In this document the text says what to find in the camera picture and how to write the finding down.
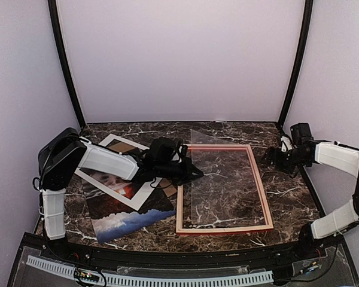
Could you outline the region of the brown cardboard backing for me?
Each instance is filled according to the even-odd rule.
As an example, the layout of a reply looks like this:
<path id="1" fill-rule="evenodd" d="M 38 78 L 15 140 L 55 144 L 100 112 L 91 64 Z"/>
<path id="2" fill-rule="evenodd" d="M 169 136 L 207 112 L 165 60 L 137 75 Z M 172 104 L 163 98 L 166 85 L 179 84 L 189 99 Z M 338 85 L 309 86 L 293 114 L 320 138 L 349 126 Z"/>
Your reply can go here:
<path id="1" fill-rule="evenodd" d="M 109 149 L 115 152 L 139 151 L 139 148 L 124 142 L 116 142 L 111 144 Z M 159 183 L 159 187 L 163 189 L 167 197 L 170 197 L 177 192 L 177 189 L 173 185 L 166 187 L 167 185 L 169 185 L 169 181 L 167 179 L 162 179 Z"/>

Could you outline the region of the clear acrylic sheet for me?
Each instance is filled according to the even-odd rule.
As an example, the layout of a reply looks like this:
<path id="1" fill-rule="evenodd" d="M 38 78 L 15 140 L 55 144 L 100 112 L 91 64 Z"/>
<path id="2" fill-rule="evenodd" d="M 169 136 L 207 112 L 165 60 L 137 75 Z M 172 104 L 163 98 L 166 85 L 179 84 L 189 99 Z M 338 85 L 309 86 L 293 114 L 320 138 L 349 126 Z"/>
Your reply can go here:
<path id="1" fill-rule="evenodd" d="M 204 176 L 191 183 L 191 223 L 198 228 L 265 223 L 247 150 L 222 147 L 191 151 Z"/>

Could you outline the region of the red wooden picture frame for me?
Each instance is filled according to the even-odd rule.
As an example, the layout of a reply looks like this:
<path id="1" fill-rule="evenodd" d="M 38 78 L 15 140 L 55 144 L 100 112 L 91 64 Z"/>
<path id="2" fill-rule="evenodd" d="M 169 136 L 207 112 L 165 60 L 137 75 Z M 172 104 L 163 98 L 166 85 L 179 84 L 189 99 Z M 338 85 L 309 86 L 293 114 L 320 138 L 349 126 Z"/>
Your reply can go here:
<path id="1" fill-rule="evenodd" d="M 250 145 L 193 143 L 188 150 L 204 175 L 178 187 L 177 234 L 221 236 L 273 230 Z"/>

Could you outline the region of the white mat board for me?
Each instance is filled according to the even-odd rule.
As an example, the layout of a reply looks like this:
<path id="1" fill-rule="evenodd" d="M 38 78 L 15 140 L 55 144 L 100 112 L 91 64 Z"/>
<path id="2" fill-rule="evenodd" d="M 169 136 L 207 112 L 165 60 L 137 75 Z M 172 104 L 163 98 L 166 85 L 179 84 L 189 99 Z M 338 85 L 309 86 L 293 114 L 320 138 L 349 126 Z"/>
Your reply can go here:
<path id="1" fill-rule="evenodd" d="M 99 145 L 86 142 L 87 150 L 75 174 L 132 209 L 139 210 L 162 178 L 136 183 L 134 177 L 139 170 L 137 161 L 130 155 L 107 148 L 114 140 L 141 150 L 147 149 L 146 146 L 116 135 L 107 136 Z"/>

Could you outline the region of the landscape photo print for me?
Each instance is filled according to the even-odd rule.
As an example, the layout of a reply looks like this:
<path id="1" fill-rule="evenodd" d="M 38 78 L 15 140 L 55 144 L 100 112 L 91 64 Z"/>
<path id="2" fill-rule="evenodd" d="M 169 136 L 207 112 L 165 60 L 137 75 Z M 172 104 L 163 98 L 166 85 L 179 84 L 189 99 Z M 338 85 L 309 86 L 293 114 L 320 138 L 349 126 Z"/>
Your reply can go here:
<path id="1" fill-rule="evenodd" d="M 81 180 L 93 229 L 99 243 L 128 235 L 175 214 L 175 208 L 161 189 L 155 189 L 139 210 L 134 210 Z"/>

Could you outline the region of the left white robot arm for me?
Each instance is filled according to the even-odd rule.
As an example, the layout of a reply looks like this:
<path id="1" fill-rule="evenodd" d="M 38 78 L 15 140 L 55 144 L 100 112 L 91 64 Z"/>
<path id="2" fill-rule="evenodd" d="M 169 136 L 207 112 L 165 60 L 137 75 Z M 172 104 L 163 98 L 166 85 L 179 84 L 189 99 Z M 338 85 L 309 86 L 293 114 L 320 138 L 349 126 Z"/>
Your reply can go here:
<path id="1" fill-rule="evenodd" d="M 72 256 L 72 246 L 63 238 L 65 192 L 75 172 L 90 169 L 134 184 L 153 184 L 167 179 L 184 185 L 204 173 L 187 156 L 181 140 L 154 139 L 143 151 L 116 152 L 81 137 L 73 128 L 58 134 L 38 153 L 38 176 L 32 181 L 40 192 L 43 233 L 51 240 L 48 249 L 60 261 Z"/>

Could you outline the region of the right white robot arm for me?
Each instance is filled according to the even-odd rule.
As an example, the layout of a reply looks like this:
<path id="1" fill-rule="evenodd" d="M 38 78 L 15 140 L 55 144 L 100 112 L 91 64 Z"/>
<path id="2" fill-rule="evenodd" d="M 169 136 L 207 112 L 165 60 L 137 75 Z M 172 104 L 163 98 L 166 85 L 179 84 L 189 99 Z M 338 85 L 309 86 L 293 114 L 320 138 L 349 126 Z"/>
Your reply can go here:
<path id="1" fill-rule="evenodd" d="M 326 215 L 301 228 L 299 241 L 293 247 L 298 259 L 307 259 L 317 244 L 329 237 L 343 235 L 351 246 L 359 243 L 359 148 L 312 138 L 292 141 L 283 137 L 280 146 L 262 151 L 260 164 L 289 176 L 297 170 L 313 170 L 308 176 Z"/>

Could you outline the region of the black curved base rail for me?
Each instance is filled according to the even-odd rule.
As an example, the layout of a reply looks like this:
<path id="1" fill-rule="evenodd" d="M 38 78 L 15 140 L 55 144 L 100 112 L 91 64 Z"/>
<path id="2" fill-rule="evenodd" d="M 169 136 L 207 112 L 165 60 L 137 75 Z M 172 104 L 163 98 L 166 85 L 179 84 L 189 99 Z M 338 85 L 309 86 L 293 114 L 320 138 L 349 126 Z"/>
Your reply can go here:
<path id="1" fill-rule="evenodd" d="M 82 267 L 115 270 L 117 267 L 151 267 L 151 268 L 207 268 L 233 267 L 248 265 L 252 268 L 268 267 L 275 269 L 282 277 L 291 276 L 291 265 L 300 260 L 317 257 L 324 259 L 327 252 L 318 255 L 319 249 L 302 251 L 298 244 L 286 244 L 265 248 L 243 249 L 221 252 L 190 252 L 190 253 L 160 253 L 111 250 L 88 245 L 69 243 L 49 243 L 41 236 L 24 233 L 21 247 L 28 246 L 41 252 L 41 255 L 60 261 L 72 261 Z"/>

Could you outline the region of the right black corner post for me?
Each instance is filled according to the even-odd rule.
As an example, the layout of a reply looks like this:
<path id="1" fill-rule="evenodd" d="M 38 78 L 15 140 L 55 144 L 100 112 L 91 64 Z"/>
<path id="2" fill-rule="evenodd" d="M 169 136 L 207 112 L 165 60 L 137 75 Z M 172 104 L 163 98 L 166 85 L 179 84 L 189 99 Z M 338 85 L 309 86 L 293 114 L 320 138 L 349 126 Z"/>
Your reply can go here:
<path id="1" fill-rule="evenodd" d="M 308 41 L 313 6 L 314 6 L 313 0 L 305 1 L 296 55 L 295 55 L 287 91 L 285 94 L 284 102 L 282 104 L 281 112 L 280 112 L 280 115 L 278 118 L 278 125 L 281 127 L 284 126 L 285 121 L 287 119 L 287 115 L 290 110 L 294 92 L 296 90 L 297 82 L 299 79 L 300 70 L 301 70 L 303 58 L 305 55 L 306 44 Z"/>

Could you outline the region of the black corner post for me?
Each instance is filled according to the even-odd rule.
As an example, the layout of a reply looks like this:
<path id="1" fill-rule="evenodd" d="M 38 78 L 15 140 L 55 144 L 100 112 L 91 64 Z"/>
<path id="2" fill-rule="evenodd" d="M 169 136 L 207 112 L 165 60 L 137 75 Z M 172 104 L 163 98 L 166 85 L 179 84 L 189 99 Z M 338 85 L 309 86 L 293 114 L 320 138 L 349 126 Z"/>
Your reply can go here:
<path id="1" fill-rule="evenodd" d="M 303 58 L 305 55 L 306 44 L 308 41 L 313 6 L 314 6 L 313 0 L 305 1 L 296 55 L 295 55 L 287 91 L 285 94 L 284 102 L 282 104 L 281 112 L 280 112 L 280 115 L 278 118 L 278 125 L 281 127 L 284 126 L 285 121 L 287 119 L 287 115 L 290 110 L 294 92 L 296 90 L 297 82 L 299 79 L 300 70 L 301 70 Z"/>
<path id="2" fill-rule="evenodd" d="M 83 127 L 86 126 L 86 121 L 84 119 L 84 114 L 79 103 L 77 92 L 74 86 L 73 77 L 68 63 L 68 57 L 65 50 L 65 43 L 62 35 L 59 13 L 57 10 L 57 1 L 48 0 L 47 3 L 48 3 L 51 26 L 53 30 L 54 41 L 60 62 L 60 67 L 62 69 L 63 77 L 74 110 L 75 117 L 78 121 L 79 127 L 82 129 Z"/>

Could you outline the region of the left black corner post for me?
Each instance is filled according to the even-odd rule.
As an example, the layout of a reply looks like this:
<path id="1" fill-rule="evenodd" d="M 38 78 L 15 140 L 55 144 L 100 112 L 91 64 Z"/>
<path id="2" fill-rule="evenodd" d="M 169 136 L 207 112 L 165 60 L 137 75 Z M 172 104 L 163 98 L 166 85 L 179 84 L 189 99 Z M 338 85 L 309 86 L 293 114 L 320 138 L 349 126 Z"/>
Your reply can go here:
<path id="1" fill-rule="evenodd" d="M 48 0 L 47 3 L 48 3 L 51 26 L 53 30 L 54 41 L 60 62 L 60 67 L 62 69 L 63 77 L 74 110 L 75 117 L 78 121 L 79 127 L 82 129 L 83 127 L 86 126 L 86 121 L 84 119 L 84 114 L 79 103 L 77 92 L 74 86 L 73 77 L 68 63 L 68 57 L 65 50 L 65 43 L 62 35 L 59 13 L 57 10 L 57 1 Z"/>

